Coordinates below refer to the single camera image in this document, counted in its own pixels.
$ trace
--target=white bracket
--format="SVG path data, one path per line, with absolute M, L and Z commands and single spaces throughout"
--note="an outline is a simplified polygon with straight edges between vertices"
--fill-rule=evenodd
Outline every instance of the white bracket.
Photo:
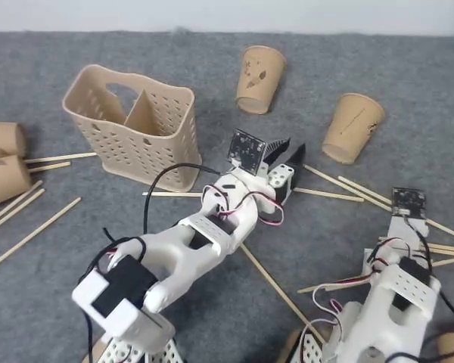
M 138 363 L 143 355 L 146 363 L 183 363 L 173 340 L 157 354 L 147 354 L 117 338 L 109 342 L 96 363 Z

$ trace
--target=perforated basket wall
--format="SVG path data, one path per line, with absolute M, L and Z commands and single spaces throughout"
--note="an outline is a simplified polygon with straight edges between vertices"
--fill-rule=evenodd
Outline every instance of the perforated basket wall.
M 107 88 L 119 84 L 136 92 L 126 115 L 120 99 Z M 151 184 L 163 169 L 176 163 L 201 163 L 197 149 L 194 94 L 134 73 L 119 73 L 98 65 L 85 67 L 63 100 L 106 171 Z M 178 168 L 158 187 L 189 191 L 198 170 Z

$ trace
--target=toppled paper cup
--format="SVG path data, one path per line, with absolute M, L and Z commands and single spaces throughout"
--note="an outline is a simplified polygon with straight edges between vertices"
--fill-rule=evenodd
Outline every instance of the toppled paper cup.
M 0 123 L 0 157 L 25 156 L 25 138 L 18 123 Z
M 353 164 L 384 118 L 383 107 L 370 97 L 342 95 L 323 141 L 323 152 L 340 163 Z
M 0 157 L 0 203 L 28 191 L 31 185 L 29 171 L 21 158 Z
M 281 52 L 263 45 L 253 45 L 244 51 L 235 103 L 248 113 L 269 111 L 272 97 L 286 66 Z

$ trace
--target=wooden stick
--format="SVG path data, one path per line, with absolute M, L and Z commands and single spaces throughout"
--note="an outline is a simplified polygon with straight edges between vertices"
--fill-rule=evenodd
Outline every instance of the wooden stick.
M 202 193 L 177 193 L 175 191 L 154 191 L 151 193 L 152 197 L 201 197 Z
M 387 238 L 386 237 L 379 237 L 378 238 L 379 240 L 386 240 Z M 454 253 L 454 246 L 448 246 L 448 245 L 445 245 L 445 244 L 428 244 L 429 246 L 429 249 L 430 251 L 434 251 L 435 253 L 437 253 L 437 251 L 446 251 L 448 253 L 441 253 L 441 254 L 449 254 L 449 252 L 452 252 Z
M 3 255 L 0 256 L 0 263 L 2 263 L 5 259 L 7 259 L 12 253 L 17 251 L 19 248 L 21 248 L 24 244 L 32 240 L 37 234 L 40 232 L 44 231 L 49 225 L 57 221 L 61 216 L 66 214 L 70 209 L 72 209 L 78 202 L 81 201 L 81 198 L 76 198 L 74 201 L 71 203 L 67 204 L 63 209 L 61 209 L 59 212 L 55 213 L 46 223 L 38 227 L 34 232 L 29 234 L 27 237 L 25 237 L 23 240 L 21 240 L 18 244 L 10 248 L 7 252 L 5 252 Z
M 38 168 L 29 169 L 29 173 L 32 174 L 33 172 L 44 172 L 45 170 L 64 168 L 65 166 L 69 166 L 69 165 L 70 165 L 70 161 L 66 161 L 65 163 L 47 165 L 47 166 L 39 166 Z
M 454 256 L 454 251 L 439 250 L 438 248 L 429 248 L 431 253 L 439 253 L 440 255 Z
M 257 267 L 259 272 L 264 276 L 264 278 L 274 287 L 274 290 L 279 294 L 279 296 L 289 305 L 289 307 L 293 310 L 293 312 L 298 316 L 301 321 L 307 325 L 307 327 L 313 332 L 314 335 L 319 339 L 321 343 L 325 343 L 325 339 L 323 336 L 311 325 L 309 320 L 304 316 L 304 314 L 299 310 L 299 308 L 294 304 L 294 302 L 289 298 L 289 296 L 279 287 L 278 283 L 274 281 L 271 275 L 267 272 L 267 270 L 260 264 L 260 262 L 256 259 L 256 257 L 249 251 L 249 249 L 244 245 L 241 244 L 241 249 L 247 255 L 249 260 Z
M 306 164 L 303 165 L 305 169 L 308 169 L 310 172 L 313 174 L 316 174 L 317 176 L 320 176 L 323 179 L 328 180 L 329 182 L 338 185 L 339 187 L 342 187 L 343 189 L 346 189 L 347 191 L 350 191 L 351 193 L 358 195 L 359 197 L 366 199 L 368 202 L 373 203 L 376 206 L 379 206 L 382 209 L 387 210 L 388 212 L 391 212 L 392 209 L 389 206 L 386 206 L 385 204 L 380 203 L 378 200 L 373 199 L 372 197 L 369 197 L 368 195 L 362 193 L 361 191 L 358 191 L 356 189 L 353 189 L 349 185 L 346 185 L 342 183 L 341 181 L 336 180 L 335 178 L 332 178 L 329 175 L 326 175 L 323 172 L 320 172 L 319 170 L 316 170 L 315 168 L 312 168 L 311 166 L 308 166 Z
M 435 228 L 439 228 L 441 231 L 444 231 L 444 232 L 449 233 L 449 234 L 451 234 L 452 236 L 454 236 L 454 231 L 453 231 L 452 229 L 447 228 L 447 227 L 441 225 L 440 223 L 437 223 L 436 221 L 434 221 L 434 220 L 432 220 L 432 219 L 429 219 L 429 218 L 428 218 L 428 219 L 427 219 L 427 223 L 428 223 L 429 225 L 432 225 L 432 226 L 435 227 Z
M 432 264 L 432 267 L 444 266 L 444 265 L 448 265 L 448 264 L 451 264 L 451 263 L 454 263 L 454 259 L 442 259 L 440 261 L 434 262 Z M 366 284 L 368 282 L 369 282 L 369 280 L 360 281 L 358 284 L 346 284 L 346 285 L 340 284 L 339 286 L 327 286 L 325 288 L 325 291 L 346 289 L 348 287 L 360 286 L 360 285 Z M 316 288 L 318 286 L 319 285 L 306 287 L 304 289 L 298 290 L 297 293 L 310 293 L 310 292 L 313 292 L 314 290 L 316 290 Z
M 447 246 L 445 244 L 428 244 L 429 247 L 437 248 L 438 250 L 454 251 L 454 246 Z
M 296 191 L 298 193 L 319 195 L 320 197 L 351 200 L 353 202 L 363 202 L 364 201 L 363 198 L 359 198 L 359 197 L 351 197 L 350 195 L 328 193 L 326 191 L 314 191 L 313 189 L 295 188 L 294 191 Z M 197 193 L 197 192 L 177 193 L 175 191 L 154 191 L 151 194 L 151 196 L 153 196 L 153 197 L 201 197 L 202 193 Z
M 354 181 L 348 180 L 347 178 L 344 178 L 343 176 L 338 176 L 338 180 L 341 180 L 343 183 L 348 184 L 348 185 L 358 189 L 359 191 L 367 193 L 368 195 L 371 195 L 372 197 L 377 198 L 378 200 L 380 200 L 388 205 L 392 204 L 392 200 L 384 197 L 383 195 L 375 193 L 374 191 L 371 191 L 370 189 L 365 188 L 365 187 L 361 186 L 360 184 L 355 183 Z
M 28 159 L 24 160 L 25 164 L 33 163 L 46 163 L 48 161 L 59 161 L 59 160 L 71 160 L 78 159 L 80 157 L 95 157 L 96 153 L 82 153 L 82 154 L 70 154 L 70 155 L 60 155 L 59 157 L 40 157 L 38 159 Z
M 454 259 L 441 259 L 440 261 L 436 261 L 432 264 L 432 267 L 444 266 L 454 263 Z
M 21 205 L 19 205 L 17 208 L 12 210 L 9 214 L 7 214 L 5 217 L 0 219 L 0 226 L 3 225 L 7 220 L 15 216 L 17 213 L 19 213 L 23 208 L 31 204 L 35 199 L 43 195 L 45 192 L 45 189 L 39 189 L 33 196 L 31 196 L 29 199 L 24 201 Z
M 0 211 L 0 218 L 8 212 L 10 209 L 15 207 L 18 203 L 20 203 L 22 200 L 27 198 L 27 196 L 32 193 L 35 189 L 37 189 L 40 185 L 42 185 L 42 180 L 39 180 L 36 182 L 28 191 L 25 193 L 21 194 L 17 199 L 15 199 L 12 203 L 8 204 L 4 209 Z
M 377 199 L 379 199 L 379 200 L 384 201 L 384 202 L 387 203 L 388 205 L 392 205 L 392 200 L 390 200 L 390 199 L 384 197 L 383 195 L 380 195 L 380 194 L 378 194 L 378 193 L 375 193 L 374 191 L 371 191 L 370 189 L 365 188 L 365 187 L 363 187 L 362 185 L 359 185 L 359 184 L 355 183 L 354 181 L 348 180 L 348 179 L 344 178 L 343 176 L 338 176 L 338 179 L 340 179 L 341 181 L 343 181 L 343 182 L 345 182 L 345 183 L 347 183 L 347 184 L 349 184 L 349 185 L 352 185 L 353 187 L 355 187 L 355 188 L 357 188 L 357 189 L 359 189 L 359 190 L 361 190 L 361 191 L 366 192 L 367 194 L 372 195 L 373 197 L 375 197 L 375 198 L 377 198 Z M 441 231 L 444 231 L 444 232 L 449 233 L 449 234 L 451 234 L 452 236 L 454 236 L 454 231 L 453 231 L 452 229 L 447 228 L 446 226 L 441 225 L 441 224 L 438 223 L 438 222 L 435 222 L 433 219 L 427 219 L 427 223 L 428 223 L 429 225 L 432 225 L 432 226 L 435 227 L 435 228 L 439 228 Z
M 298 193 L 306 193 L 312 195 L 319 195 L 320 197 L 328 197 L 328 198 L 337 198 L 337 199 L 344 199 L 344 200 L 351 200 L 353 202 L 364 202 L 363 198 L 359 197 L 351 197 L 350 195 L 343 195 L 343 194 L 335 194 L 335 193 L 328 193 L 327 191 L 314 191 L 313 189 L 305 189 L 305 188 L 295 188 L 294 191 Z

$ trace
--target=white plastic housing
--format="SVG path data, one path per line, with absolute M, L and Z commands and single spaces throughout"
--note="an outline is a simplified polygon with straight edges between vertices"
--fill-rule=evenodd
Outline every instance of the white plastic housing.
M 144 313 L 127 299 L 104 317 L 92 303 L 108 285 L 102 275 L 92 271 L 74 289 L 73 301 L 112 337 L 146 352 L 159 352 L 173 338 L 175 328 L 163 316 Z

